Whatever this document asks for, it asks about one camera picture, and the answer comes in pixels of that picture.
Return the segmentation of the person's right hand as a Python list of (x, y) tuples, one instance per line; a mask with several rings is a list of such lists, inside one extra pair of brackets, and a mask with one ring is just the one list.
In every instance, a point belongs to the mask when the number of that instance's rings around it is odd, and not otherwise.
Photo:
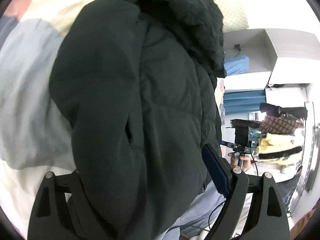
[(234, 153), (228, 153), (230, 157), (231, 167), (240, 167), (244, 172), (248, 171), (251, 167), (251, 158), (247, 155), (240, 155), (237, 159), (234, 156)]

